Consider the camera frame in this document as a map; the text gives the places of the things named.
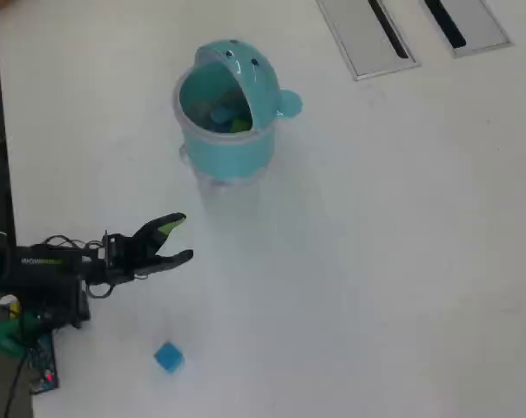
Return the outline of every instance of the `white table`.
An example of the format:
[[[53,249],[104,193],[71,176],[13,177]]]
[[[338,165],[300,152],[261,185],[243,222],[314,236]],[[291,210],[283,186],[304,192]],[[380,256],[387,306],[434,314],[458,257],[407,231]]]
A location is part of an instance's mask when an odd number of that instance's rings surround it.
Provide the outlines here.
[[[21,0],[0,13],[20,244],[187,213],[179,270],[56,338],[37,418],[526,418],[526,0],[516,46],[355,83],[313,0]],[[303,97],[256,185],[201,193],[171,93],[196,48],[256,44]],[[167,375],[152,355],[185,353]]]

